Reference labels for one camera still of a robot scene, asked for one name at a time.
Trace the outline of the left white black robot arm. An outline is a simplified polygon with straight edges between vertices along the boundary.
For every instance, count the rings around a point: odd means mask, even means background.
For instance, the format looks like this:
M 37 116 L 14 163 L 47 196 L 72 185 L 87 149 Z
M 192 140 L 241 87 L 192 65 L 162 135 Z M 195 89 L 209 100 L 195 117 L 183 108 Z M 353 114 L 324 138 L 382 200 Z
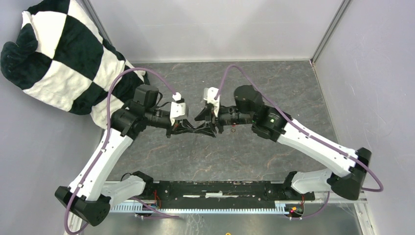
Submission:
M 169 111 L 157 108 L 158 88 L 140 85 L 130 103 L 113 112 L 104 136 L 83 170 L 69 186 L 59 186 L 55 197 L 88 225 L 103 222 L 110 210 L 132 197 L 149 199 L 154 187 L 145 176 L 134 173 L 114 185 L 105 182 L 123 152 L 147 126 L 166 130 L 167 137 L 191 132 L 187 121 L 188 107 L 179 92 L 173 92 Z

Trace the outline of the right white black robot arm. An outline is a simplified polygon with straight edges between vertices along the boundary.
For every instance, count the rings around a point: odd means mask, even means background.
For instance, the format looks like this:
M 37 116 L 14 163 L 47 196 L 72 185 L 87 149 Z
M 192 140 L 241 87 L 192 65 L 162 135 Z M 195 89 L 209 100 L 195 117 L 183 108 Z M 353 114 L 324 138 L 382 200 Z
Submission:
M 218 88 L 204 90 L 205 107 L 195 118 L 203 121 L 198 133 L 212 137 L 221 134 L 224 126 L 250 124 L 259 137 L 292 147 L 326 166 L 324 170 L 292 171 L 285 178 L 283 195 L 289 200 L 314 191 L 332 191 L 347 200 L 357 200 L 362 191 L 371 151 L 341 146 L 309 130 L 289 114 L 264 104 L 262 95 L 251 85 L 234 91 L 234 106 L 223 106 L 217 97 Z

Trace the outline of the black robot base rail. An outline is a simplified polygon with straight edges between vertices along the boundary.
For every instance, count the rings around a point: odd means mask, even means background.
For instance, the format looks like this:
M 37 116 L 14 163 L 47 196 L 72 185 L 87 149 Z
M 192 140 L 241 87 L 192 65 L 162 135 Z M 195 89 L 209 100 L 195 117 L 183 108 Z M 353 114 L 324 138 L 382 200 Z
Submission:
M 155 181 L 141 171 L 145 182 L 138 198 L 157 202 L 162 209 L 271 209 L 275 201 L 313 201 L 312 192 L 299 194 L 273 181 Z

